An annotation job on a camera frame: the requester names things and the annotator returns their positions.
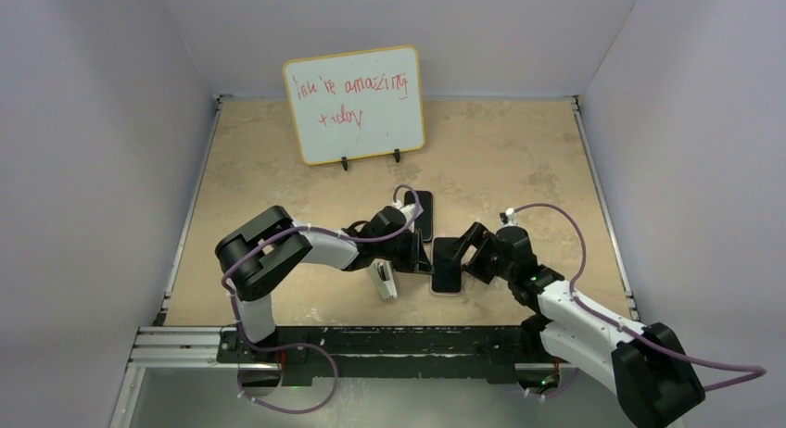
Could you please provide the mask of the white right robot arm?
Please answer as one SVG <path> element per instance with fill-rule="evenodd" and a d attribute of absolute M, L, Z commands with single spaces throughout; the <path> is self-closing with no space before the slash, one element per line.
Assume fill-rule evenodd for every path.
<path fill-rule="evenodd" d="M 483 283 L 504 280 L 535 313 L 522 323 L 523 353 L 573 364 L 609 389 L 635 426 L 667 427 L 704 402 L 694 368 L 665 353 L 684 352 L 669 327 L 643 325 L 572 290 L 561 273 L 538 261 L 525 229 L 505 225 L 493 233 L 476 222 L 458 238 L 435 239 L 433 264 Z"/>

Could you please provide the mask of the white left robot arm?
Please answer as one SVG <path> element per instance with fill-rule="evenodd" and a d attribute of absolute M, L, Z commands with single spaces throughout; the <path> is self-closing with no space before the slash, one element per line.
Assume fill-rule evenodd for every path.
<path fill-rule="evenodd" d="M 240 349 L 252 361 L 275 353 L 276 324 L 273 290 L 300 264 L 359 271 L 377 260 L 395 271 L 430 274 L 432 264 L 423 237 L 413 227 L 418 206 L 400 202 L 386 206 L 369 220 L 332 231 L 293 219 L 281 206 L 272 206 L 225 236 L 214 253 L 223 272 L 222 286 L 244 330 Z"/>

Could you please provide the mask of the black phone case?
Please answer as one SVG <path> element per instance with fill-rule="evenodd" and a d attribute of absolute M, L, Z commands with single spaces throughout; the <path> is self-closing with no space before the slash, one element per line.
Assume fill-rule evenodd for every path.
<path fill-rule="evenodd" d="M 434 237 L 434 197 L 430 191 L 417 190 L 416 194 L 419 198 L 420 210 L 410 226 L 410 232 L 412 237 L 419 235 L 424 244 L 429 244 Z M 415 197 L 410 190 L 404 195 L 401 212 L 404 214 L 405 221 L 414 216 Z"/>

